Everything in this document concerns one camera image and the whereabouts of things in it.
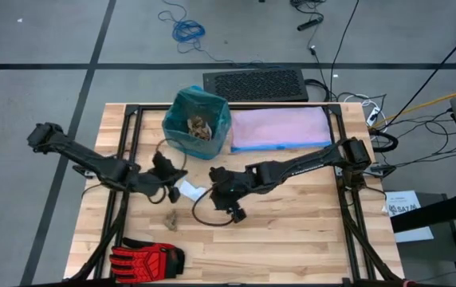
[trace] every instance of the pink towel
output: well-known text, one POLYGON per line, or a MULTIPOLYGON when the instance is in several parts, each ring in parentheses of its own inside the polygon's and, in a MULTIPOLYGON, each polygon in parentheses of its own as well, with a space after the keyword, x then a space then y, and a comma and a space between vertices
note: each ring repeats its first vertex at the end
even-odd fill
POLYGON ((231 151, 325 147, 331 133, 322 107, 234 112, 231 151))

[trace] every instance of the wooden tabletop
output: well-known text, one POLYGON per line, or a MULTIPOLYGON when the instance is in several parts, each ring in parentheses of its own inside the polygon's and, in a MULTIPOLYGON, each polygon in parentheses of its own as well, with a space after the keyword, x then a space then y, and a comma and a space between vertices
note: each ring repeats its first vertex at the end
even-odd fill
MULTIPOLYGON (((340 105, 347 136, 364 140, 374 159, 360 104, 340 105)), ((124 110, 125 104, 106 104, 95 151, 102 155, 116 154, 124 110)), ((237 112, 235 107, 232 107, 232 112, 237 112)), ((143 113, 136 157, 142 171, 152 167, 155 146, 164 137, 161 128, 164 114, 165 111, 143 113)), ((130 149, 131 134, 129 129, 126 151, 130 149)), ((235 155, 230 154, 228 138, 222 153, 212 160, 188 156, 185 169, 189 174, 186 179, 197 187, 209 187, 210 167, 223 166, 243 171, 246 164, 287 160, 315 150, 258 151, 235 155)), ((161 146, 160 151, 176 167, 180 167, 183 153, 166 144, 161 146)), ((96 184, 98 181, 89 180, 86 187, 96 184)), ((378 179, 368 177, 367 185, 382 190, 378 179)), ((96 248, 107 200, 108 190, 104 187, 95 187, 84 196, 65 277, 74 275, 96 248)), ((360 200, 370 243, 391 270, 403 277, 391 221, 382 212, 383 195, 365 189, 360 192, 360 200)), ((192 218, 193 202, 185 196, 176 204, 165 200, 154 205, 143 195, 131 194, 124 235, 137 240, 171 243, 185 251, 184 274, 161 282, 341 283, 342 277, 352 277, 331 167, 295 176, 267 195, 249 195, 239 202, 247 213, 247 219, 225 227, 209 227, 192 218), (165 214, 171 209, 178 214, 176 232, 169 231, 163 224, 165 214)), ((197 213, 210 222, 225 222, 228 219, 223 212, 214 210, 208 198, 200 202, 197 213)), ((362 249, 357 240, 354 239, 354 242, 361 277, 365 278, 362 249)), ((106 261, 105 277, 108 271, 109 262, 106 261)))

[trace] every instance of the power strip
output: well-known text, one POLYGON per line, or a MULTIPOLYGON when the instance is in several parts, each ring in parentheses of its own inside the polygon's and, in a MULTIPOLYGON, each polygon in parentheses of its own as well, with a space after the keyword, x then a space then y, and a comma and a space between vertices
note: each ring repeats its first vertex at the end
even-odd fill
POLYGON ((366 124, 371 127, 376 121, 377 117, 379 117, 380 108, 374 107, 373 111, 371 111, 370 116, 366 119, 366 124))

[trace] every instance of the floor stripe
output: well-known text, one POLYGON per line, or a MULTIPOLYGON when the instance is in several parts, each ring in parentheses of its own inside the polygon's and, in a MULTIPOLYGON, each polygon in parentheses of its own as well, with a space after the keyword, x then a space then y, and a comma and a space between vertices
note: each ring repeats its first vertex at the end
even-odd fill
MULTIPOLYGON (((70 121, 68 132, 68 136, 72 139, 76 137, 77 129, 79 128, 79 123, 81 122, 81 117, 88 98, 88 92, 92 86, 95 69, 92 69, 91 67, 99 61, 100 51, 102 50, 102 45, 104 44, 104 39, 106 38, 106 34, 108 32, 109 22, 111 21, 115 4, 116 0, 109 0, 108 8, 106 9, 104 20, 102 21, 102 26, 100 27, 99 35, 95 43, 95 48, 93 49, 92 58, 90 59, 90 69, 86 71, 85 80, 83 81, 81 91, 79 92, 79 96, 77 98, 76 107, 70 121)), ((35 277, 35 273, 37 272, 38 262, 40 261, 42 250, 44 249, 45 239, 49 231, 49 226, 51 225, 51 219, 53 218, 54 209, 60 194, 61 184, 63 183, 63 178, 65 177, 67 163, 68 160, 64 156, 61 156, 54 174, 53 182, 51 183, 51 188, 49 189, 47 200, 45 201, 37 233, 35 234, 35 239, 33 240, 31 251, 29 252, 28 261, 26 262, 26 267, 24 269, 24 273, 22 274, 21 285, 31 285, 35 277)))
MULTIPOLYGON (((300 69, 330 69, 332 63, 293 63, 278 62, 266 65, 280 65, 300 69)), ((226 63, 172 63, 172 64, 145 64, 145 63, 92 63, 92 64, 0 64, 0 70, 192 70, 192 69, 255 69, 256 66, 237 68, 226 63)), ((335 69, 411 69, 429 70, 446 69, 456 70, 456 63, 335 63, 335 69)))

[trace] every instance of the red glove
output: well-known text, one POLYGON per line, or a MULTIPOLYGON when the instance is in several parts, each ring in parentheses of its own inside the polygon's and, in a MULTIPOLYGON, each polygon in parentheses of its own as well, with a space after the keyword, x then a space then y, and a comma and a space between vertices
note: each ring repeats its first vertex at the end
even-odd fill
POLYGON ((183 273, 185 254, 167 243, 122 239, 125 247, 112 247, 111 270, 120 283, 141 283, 176 278, 183 273))

